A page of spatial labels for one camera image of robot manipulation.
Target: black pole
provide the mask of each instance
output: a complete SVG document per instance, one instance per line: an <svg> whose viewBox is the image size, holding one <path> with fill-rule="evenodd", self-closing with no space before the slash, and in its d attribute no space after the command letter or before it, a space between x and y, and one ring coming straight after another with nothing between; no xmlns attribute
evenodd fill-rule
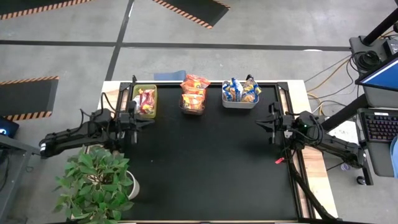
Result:
<svg viewBox="0 0 398 224"><path fill-rule="evenodd" d="M343 109L337 112L337 114L322 122L321 125L325 131L331 131L344 121L352 118L356 114L356 111L358 109L368 107L369 105L366 96L365 94L362 94L360 97L352 101L349 105L345 106Z"/></svg>
<svg viewBox="0 0 398 224"><path fill-rule="evenodd" d="M391 14L387 16L370 34L368 34L363 40L362 44L369 46L377 38L379 38L388 28L398 21L398 8L395 9Z"/></svg>

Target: white flower pot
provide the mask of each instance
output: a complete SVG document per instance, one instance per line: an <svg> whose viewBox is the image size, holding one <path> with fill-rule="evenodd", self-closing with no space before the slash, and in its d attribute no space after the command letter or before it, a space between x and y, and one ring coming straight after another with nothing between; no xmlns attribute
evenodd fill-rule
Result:
<svg viewBox="0 0 398 224"><path fill-rule="evenodd" d="M129 200L131 200L131 199L135 198L137 196L137 194L139 193L139 184L138 184L138 181L132 175L132 173L130 173L130 171L127 170L127 174L132 177L132 181L134 182L131 193L129 194Z"/></svg>

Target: yellow container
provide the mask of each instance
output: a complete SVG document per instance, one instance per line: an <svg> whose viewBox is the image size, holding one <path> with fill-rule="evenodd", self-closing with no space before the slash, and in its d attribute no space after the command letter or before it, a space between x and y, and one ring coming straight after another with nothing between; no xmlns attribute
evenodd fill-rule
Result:
<svg viewBox="0 0 398 224"><path fill-rule="evenodd" d="M156 85L153 84L146 84L146 85L140 85L137 84L134 86L134 89L132 90L132 98L134 99L134 97L136 97L137 95L139 95L139 90L145 91L145 90L155 90L155 106L154 106L154 113L153 114L140 114L140 116L142 118L149 118L149 119L153 119L156 116L156 107L157 107L157 88Z"/></svg>

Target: hazard stripe tape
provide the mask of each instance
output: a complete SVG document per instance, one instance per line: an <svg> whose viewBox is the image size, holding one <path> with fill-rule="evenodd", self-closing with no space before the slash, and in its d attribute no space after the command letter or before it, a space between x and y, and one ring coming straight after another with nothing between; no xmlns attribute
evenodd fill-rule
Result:
<svg viewBox="0 0 398 224"><path fill-rule="evenodd" d="M19 17L19 16L26 16L26 15L35 14L38 12L49 11L52 9L59 9L62 7L72 6L72 5L81 4L81 3L89 2L89 1L92 1L92 0L70 0L70 1L52 4L49 6L40 6L40 7L36 7L33 9L25 9L25 10L19 11L19 12L11 12L8 14L0 15L0 20L11 19L11 18Z"/></svg>
<svg viewBox="0 0 398 224"><path fill-rule="evenodd" d="M52 111L41 111L35 113L27 113L27 114L14 114L3 116L3 118L9 121L22 121L26 119L37 119L37 118L48 118L52 115Z"/></svg>
<svg viewBox="0 0 398 224"><path fill-rule="evenodd" d="M153 1L156 2L157 4L160 4L163 7L166 7L167 9L170 9L171 11L173 11L173 12L175 12L177 14L180 14L181 16L183 16L183 17L185 17L187 19L190 19L193 22L196 22L197 24L199 24L199 25L201 25L203 27L206 27L207 29L213 28L213 26L209 25L207 22L205 22L205 21L203 21L201 19L198 19L195 16L193 16L193 15L191 15L191 14L189 14L189 13L187 13L187 12L185 12L185 11L183 11L183 10L181 10L181 9L179 9L179 8L177 8L177 7L171 5L171 4L169 4L169 3L167 3L167 2L165 2L163 0L153 0Z"/></svg>
<svg viewBox="0 0 398 224"><path fill-rule="evenodd" d="M17 84L17 83L24 83L24 82L39 82L39 81L44 81L44 80L59 80L59 79L60 79L60 77L58 77L58 76L26 78L24 80L12 80L12 81L0 82L0 85Z"/></svg>
<svg viewBox="0 0 398 224"><path fill-rule="evenodd" d="M216 0L213 0L213 1L214 1L214 2L217 2L217 3L220 4L220 5L223 5L223 6L227 7L228 9L231 9L230 6L227 6L226 4L224 4L224 3L222 3L222 2L219 2L219 1L216 1Z"/></svg>

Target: white container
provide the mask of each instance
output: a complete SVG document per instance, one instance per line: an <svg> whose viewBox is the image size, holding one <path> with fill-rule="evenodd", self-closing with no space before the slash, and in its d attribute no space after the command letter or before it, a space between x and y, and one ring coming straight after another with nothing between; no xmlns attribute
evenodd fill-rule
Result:
<svg viewBox="0 0 398 224"><path fill-rule="evenodd" d="M139 184L138 181L134 178L134 176L132 175L132 173L130 173L130 171L127 170L127 174L130 175L133 179L133 184L134 186L132 187L132 191L129 194L129 200L135 198L137 196L137 194L139 193Z"/></svg>
<svg viewBox="0 0 398 224"><path fill-rule="evenodd" d="M223 88L221 87L221 98L223 99L223 106L225 108L238 108L238 109L253 109L254 106L260 101L257 100L255 103L248 103L248 102L233 102L233 101L226 101L223 94Z"/></svg>

